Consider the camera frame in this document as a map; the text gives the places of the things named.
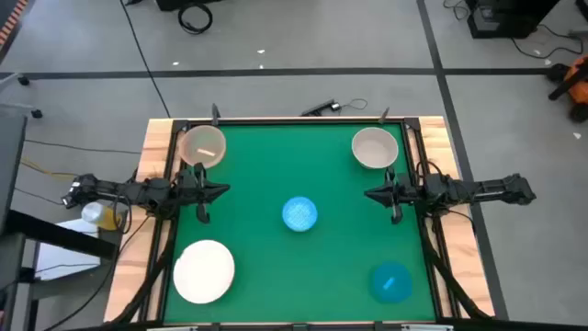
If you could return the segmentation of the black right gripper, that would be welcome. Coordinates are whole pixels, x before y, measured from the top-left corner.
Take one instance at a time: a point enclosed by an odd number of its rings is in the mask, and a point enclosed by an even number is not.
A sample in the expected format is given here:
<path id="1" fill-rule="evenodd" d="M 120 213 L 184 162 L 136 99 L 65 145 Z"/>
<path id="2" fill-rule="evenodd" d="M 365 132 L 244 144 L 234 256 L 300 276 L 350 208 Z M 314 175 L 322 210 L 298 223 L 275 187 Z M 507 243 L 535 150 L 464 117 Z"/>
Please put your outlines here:
<path id="1" fill-rule="evenodd" d="M 392 208 L 391 222 L 399 224 L 403 218 L 402 204 L 413 205 L 419 199 L 418 188 L 404 174 L 397 175 L 394 168 L 386 168 L 386 184 L 364 192 L 365 196 Z"/>

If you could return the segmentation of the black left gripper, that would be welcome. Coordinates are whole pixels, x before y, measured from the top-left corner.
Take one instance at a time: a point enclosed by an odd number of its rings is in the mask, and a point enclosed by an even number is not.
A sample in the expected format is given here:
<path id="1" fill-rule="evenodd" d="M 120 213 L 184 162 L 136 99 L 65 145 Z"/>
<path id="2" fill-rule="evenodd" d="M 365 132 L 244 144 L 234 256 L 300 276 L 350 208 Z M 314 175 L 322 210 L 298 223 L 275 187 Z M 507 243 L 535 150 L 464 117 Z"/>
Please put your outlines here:
<path id="1" fill-rule="evenodd" d="M 229 184 L 208 181 L 206 175 L 206 168 L 202 163 L 196 163 L 191 170 L 183 169 L 177 174 L 182 204 L 197 204 L 197 218 L 202 223 L 210 222 L 207 205 L 231 188 Z"/>

